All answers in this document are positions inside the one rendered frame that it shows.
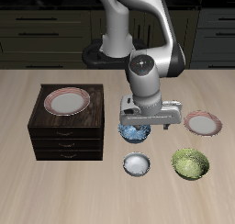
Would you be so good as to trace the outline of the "small white bowl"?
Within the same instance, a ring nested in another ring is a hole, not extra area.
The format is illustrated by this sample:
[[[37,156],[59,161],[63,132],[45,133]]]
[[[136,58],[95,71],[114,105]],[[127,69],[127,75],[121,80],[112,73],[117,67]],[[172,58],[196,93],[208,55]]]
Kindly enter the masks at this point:
[[[132,152],[124,157],[123,168],[127,174],[140,177],[150,170],[151,160],[141,152]]]

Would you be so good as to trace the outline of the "pink rimmed white plate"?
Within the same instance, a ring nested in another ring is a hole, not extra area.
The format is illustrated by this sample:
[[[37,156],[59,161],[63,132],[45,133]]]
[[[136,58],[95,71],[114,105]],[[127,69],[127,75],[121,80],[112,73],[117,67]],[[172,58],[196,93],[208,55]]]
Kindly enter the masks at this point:
[[[90,95],[81,88],[64,87],[51,92],[44,100],[44,108],[56,116],[71,116],[85,110]]]
[[[206,111],[194,111],[184,117],[185,127],[202,137],[218,135],[222,130],[222,122],[215,115]]]

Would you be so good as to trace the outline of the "dark kitchen cupboards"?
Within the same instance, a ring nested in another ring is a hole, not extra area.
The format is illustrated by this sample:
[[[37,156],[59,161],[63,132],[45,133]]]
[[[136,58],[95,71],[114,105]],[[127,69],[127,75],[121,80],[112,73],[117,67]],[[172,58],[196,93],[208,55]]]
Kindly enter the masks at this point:
[[[185,67],[235,69],[235,12],[201,17],[197,0],[165,0]],[[100,0],[0,0],[0,69],[88,69],[83,50],[106,34]],[[136,50],[165,44],[150,13],[129,10]]]

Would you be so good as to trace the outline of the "dark wooden cabinet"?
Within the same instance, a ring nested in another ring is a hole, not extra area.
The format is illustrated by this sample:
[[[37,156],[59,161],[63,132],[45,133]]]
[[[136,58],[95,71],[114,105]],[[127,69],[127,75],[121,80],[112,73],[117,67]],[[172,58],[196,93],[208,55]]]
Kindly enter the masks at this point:
[[[55,116],[45,98],[63,87],[78,87],[90,95],[81,113]],[[104,87],[101,84],[43,84],[28,122],[37,161],[102,161],[104,145]]]

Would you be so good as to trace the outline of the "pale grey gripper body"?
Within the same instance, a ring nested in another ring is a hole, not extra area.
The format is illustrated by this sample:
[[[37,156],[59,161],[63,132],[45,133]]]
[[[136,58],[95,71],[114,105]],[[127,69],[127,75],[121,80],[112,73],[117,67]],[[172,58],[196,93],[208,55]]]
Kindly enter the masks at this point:
[[[171,125],[179,124],[182,104],[178,101],[163,101],[162,109],[155,116],[143,116],[140,109],[132,102],[122,103],[120,106],[120,123],[122,125]]]

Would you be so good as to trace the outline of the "green bowl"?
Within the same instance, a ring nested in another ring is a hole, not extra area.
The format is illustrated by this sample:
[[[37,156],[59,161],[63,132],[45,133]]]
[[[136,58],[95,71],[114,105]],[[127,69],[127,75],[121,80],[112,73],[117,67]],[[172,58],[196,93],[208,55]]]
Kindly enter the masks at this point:
[[[207,156],[190,148],[176,151],[172,156],[172,166],[179,176],[189,181],[202,178],[210,169]]]

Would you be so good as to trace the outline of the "blue bowl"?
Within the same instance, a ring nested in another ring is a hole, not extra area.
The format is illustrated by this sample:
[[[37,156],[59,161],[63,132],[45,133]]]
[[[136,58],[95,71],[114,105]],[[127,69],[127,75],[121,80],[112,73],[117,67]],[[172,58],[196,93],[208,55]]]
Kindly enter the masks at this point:
[[[151,133],[151,126],[143,125],[142,130],[137,130],[134,126],[131,125],[124,126],[122,124],[119,124],[118,132],[128,143],[137,144],[145,141],[148,138]]]

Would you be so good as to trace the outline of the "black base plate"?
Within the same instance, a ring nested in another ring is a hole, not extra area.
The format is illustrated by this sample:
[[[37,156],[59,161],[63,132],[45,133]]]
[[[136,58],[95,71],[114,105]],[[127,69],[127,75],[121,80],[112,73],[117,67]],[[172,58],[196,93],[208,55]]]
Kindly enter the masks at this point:
[[[83,50],[82,59],[88,69],[92,70],[118,70],[123,69],[127,57],[113,58],[100,51],[103,44],[101,39],[93,39],[92,43]]]

